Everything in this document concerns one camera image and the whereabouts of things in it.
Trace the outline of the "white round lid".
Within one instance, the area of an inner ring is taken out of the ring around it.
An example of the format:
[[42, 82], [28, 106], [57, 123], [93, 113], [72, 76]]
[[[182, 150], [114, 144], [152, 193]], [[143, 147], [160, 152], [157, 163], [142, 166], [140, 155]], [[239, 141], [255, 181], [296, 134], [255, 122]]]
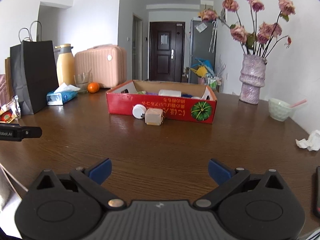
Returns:
[[146, 111], [147, 108], [145, 106], [143, 106], [142, 104], [137, 104], [132, 109], [132, 115], [136, 119], [144, 119]]

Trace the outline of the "beige cube charger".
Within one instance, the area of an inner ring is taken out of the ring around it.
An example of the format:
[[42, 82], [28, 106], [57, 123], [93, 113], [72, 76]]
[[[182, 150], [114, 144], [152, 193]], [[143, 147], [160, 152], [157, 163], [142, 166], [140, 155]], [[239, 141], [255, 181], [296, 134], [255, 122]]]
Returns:
[[164, 111], [159, 108], [148, 108], [144, 120], [147, 125], [159, 126], [163, 123]]

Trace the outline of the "white plastic jar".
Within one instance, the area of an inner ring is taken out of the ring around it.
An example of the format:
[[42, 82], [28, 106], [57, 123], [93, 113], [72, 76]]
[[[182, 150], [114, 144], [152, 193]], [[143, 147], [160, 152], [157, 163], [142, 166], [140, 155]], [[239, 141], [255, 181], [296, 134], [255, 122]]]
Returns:
[[170, 97], [178, 97], [182, 96], [182, 92], [178, 90], [168, 90], [168, 89], [161, 89], [158, 93], [159, 96], [170, 96]]

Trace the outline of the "blue gear lid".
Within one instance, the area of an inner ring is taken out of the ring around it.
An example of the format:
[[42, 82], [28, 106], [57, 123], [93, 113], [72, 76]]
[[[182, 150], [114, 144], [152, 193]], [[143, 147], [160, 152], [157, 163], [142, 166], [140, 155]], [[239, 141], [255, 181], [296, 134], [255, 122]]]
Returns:
[[193, 96], [190, 94], [182, 94], [181, 97], [183, 98], [192, 98]]

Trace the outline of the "snack packets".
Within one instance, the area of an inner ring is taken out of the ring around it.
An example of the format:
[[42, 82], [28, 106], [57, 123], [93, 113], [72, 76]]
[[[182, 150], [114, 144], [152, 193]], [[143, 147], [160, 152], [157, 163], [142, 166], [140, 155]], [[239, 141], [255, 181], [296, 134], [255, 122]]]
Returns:
[[21, 110], [18, 102], [18, 96], [14, 96], [8, 103], [1, 107], [0, 122], [4, 124], [11, 123], [15, 119], [21, 118]]

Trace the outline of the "black paper bag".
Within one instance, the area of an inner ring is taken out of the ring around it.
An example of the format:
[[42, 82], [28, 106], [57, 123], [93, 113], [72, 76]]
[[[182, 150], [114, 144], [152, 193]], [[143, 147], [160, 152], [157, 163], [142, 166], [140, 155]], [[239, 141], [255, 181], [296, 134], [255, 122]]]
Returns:
[[14, 95], [22, 115], [33, 115], [47, 106], [46, 96], [58, 86], [52, 41], [34, 41], [31, 28], [20, 44], [10, 48], [10, 71]]

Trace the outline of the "yellow thermos bottle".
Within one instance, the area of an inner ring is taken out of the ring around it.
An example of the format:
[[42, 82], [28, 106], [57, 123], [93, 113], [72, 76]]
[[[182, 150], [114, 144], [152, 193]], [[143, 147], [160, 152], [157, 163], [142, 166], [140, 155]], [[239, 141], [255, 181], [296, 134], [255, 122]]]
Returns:
[[75, 61], [72, 54], [73, 47], [69, 43], [55, 46], [56, 52], [59, 52], [56, 64], [57, 79], [59, 85], [75, 85]]

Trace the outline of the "red cardboard box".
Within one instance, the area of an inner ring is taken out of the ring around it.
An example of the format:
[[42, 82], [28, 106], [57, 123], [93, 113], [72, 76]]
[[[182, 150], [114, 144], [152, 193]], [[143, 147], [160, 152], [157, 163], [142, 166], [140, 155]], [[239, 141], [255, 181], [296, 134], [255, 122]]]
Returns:
[[[201, 99], [137, 94], [138, 91], [159, 93], [161, 89], [178, 90]], [[203, 124], [213, 122], [217, 106], [217, 97], [210, 87], [181, 82], [130, 80], [108, 90], [106, 98], [110, 114], [132, 115], [133, 107], [142, 104], [146, 108], [162, 109], [167, 119]]]

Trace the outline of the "clear drinking glass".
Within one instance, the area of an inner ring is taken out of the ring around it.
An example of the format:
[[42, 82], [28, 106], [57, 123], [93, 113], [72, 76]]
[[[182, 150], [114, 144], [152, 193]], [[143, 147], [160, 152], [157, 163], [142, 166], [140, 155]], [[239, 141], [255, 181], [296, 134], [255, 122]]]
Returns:
[[78, 87], [80, 90], [78, 91], [79, 94], [87, 93], [87, 87], [89, 83], [92, 82], [92, 73], [91, 72], [83, 72], [80, 74], [74, 75], [74, 81], [76, 87]]

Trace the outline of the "pale green bowl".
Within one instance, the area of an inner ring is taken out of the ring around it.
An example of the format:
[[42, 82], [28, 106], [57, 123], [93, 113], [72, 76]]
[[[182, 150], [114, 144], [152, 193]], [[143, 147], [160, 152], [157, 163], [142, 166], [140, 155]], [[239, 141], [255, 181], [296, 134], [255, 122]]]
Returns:
[[270, 98], [268, 100], [268, 111], [272, 119], [284, 122], [293, 112], [293, 108], [287, 102]]

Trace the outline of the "crumpled white tissue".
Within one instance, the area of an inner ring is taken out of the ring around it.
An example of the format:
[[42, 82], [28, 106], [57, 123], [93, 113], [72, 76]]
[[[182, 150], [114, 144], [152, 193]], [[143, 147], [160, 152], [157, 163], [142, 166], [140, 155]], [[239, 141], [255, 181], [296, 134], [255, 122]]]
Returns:
[[308, 139], [296, 140], [296, 145], [299, 148], [307, 149], [308, 151], [319, 151], [320, 131], [319, 130], [312, 131]]

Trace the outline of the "pink textured vase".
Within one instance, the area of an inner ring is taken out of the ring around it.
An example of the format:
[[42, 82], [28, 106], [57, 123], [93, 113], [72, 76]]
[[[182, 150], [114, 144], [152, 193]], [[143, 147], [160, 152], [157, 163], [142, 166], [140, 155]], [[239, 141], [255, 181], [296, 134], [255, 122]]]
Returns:
[[240, 101], [251, 105], [259, 103], [260, 89], [265, 86], [266, 65], [264, 57], [244, 54], [239, 77], [242, 83]]

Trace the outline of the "yellow watering can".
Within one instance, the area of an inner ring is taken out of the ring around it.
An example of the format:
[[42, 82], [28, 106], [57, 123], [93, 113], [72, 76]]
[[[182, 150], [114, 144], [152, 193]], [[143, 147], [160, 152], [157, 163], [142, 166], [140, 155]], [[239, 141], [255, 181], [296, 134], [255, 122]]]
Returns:
[[196, 74], [198, 77], [203, 78], [208, 73], [207, 68], [205, 66], [200, 66], [197, 69], [190, 68], [190, 71]]

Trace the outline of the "pink spoon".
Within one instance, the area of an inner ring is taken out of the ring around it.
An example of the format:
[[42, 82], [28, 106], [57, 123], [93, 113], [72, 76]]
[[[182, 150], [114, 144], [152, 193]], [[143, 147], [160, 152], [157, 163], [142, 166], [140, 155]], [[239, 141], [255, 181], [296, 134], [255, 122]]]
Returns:
[[298, 107], [298, 106], [303, 105], [303, 104], [305, 104], [305, 103], [307, 103], [307, 100], [306, 100], [306, 99], [301, 100], [301, 101], [299, 101], [299, 102], [297, 102], [297, 103], [292, 104], [292, 105], [290, 106], [290, 108], [295, 108], [295, 107]]

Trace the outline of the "dried pink roses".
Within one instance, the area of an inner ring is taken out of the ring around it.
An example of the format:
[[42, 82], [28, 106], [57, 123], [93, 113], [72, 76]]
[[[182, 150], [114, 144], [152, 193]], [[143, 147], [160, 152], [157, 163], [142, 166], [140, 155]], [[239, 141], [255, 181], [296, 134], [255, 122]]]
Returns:
[[229, 29], [233, 40], [240, 43], [245, 55], [256, 55], [267, 58], [280, 41], [286, 41], [285, 47], [289, 48], [292, 39], [283, 35], [279, 20], [282, 18], [289, 22], [290, 16], [296, 14], [296, 7], [291, 0], [278, 0], [279, 13], [275, 23], [258, 24], [258, 13], [265, 10], [261, 0], [246, 0], [252, 22], [252, 30], [247, 30], [239, 16], [240, 5], [236, 0], [223, 0], [223, 13], [218, 14], [214, 9], [204, 9], [199, 12], [202, 22], [220, 21]]

